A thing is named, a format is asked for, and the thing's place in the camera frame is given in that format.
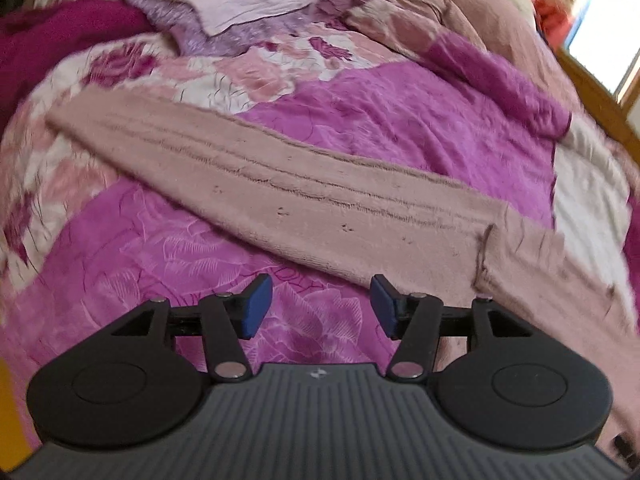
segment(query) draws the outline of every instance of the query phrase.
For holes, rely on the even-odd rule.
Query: floral pattern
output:
[[[137,79],[151,74],[158,60],[143,54],[143,43],[125,43],[123,46],[108,50],[91,63],[89,73],[82,82],[98,84],[111,88],[125,79]]]
[[[276,52],[277,49],[278,49],[278,44],[277,43],[273,43],[273,41],[258,41],[258,43],[256,43],[255,46],[259,46],[261,48],[264,48],[264,49],[268,50],[269,52]]]
[[[172,59],[171,62],[165,63],[156,62],[156,67],[159,75],[176,82],[192,81],[207,74],[204,69],[194,68],[191,59],[188,57],[178,57]]]
[[[284,90],[286,84],[279,67],[264,59],[258,49],[251,48],[239,57],[220,60],[216,66],[235,85],[244,88],[253,101],[267,101]]]
[[[62,160],[42,186],[44,202],[61,203],[69,214],[80,211],[91,197],[106,187],[105,174],[97,164],[79,164],[72,158]]]
[[[33,209],[33,193],[27,192],[22,199],[14,205],[9,219],[4,227],[4,238],[9,249],[20,256],[23,262],[27,262],[27,249],[22,243],[22,238],[31,221]]]
[[[346,48],[340,48],[339,46],[332,45],[331,43],[327,43],[325,40],[320,38],[320,36],[314,36],[309,38],[309,44],[316,49],[320,56],[325,59],[347,59],[351,60],[351,52],[349,52]]]

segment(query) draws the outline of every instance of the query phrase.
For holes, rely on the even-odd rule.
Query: bedspread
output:
[[[0,175],[11,176],[0,218],[0,355],[26,422],[28,380],[60,352],[147,298],[192,304],[212,290],[239,290],[258,272],[274,277],[274,299],[257,336],[243,342],[253,366],[384,367],[394,348],[364,289],[239,242],[50,130],[50,106],[89,83],[452,176],[551,226],[554,145],[569,113],[437,23],[378,20],[393,28],[377,28],[382,36],[372,40],[367,17],[388,11],[381,1],[352,16],[362,33],[310,24],[234,58],[176,57],[159,34],[96,46],[65,59],[22,104],[0,146]],[[407,43],[416,27],[420,42]],[[196,345],[178,349],[204,365]]]

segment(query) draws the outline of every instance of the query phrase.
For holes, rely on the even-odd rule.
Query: red object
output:
[[[554,0],[534,0],[536,20],[549,46],[557,50],[562,46],[571,27],[573,19],[569,12]]]
[[[111,0],[63,2],[0,18],[0,139],[20,101],[66,56],[152,30],[140,10]]]

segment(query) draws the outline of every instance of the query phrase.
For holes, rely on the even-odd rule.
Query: blanket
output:
[[[65,2],[0,18],[0,80],[11,82],[0,88],[0,137],[20,101],[66,56],[150,30],[139,10],[106,0]]]

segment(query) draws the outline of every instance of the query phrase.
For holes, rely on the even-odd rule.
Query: small logo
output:
[[[309,372],[309,375],[312,376],[314,379],[324,379],[327,375],[329,375],[329,372],[327,372],[326,370],[322,370],[322,368],[318,368],[318,370],[314,370],[313,372]]]

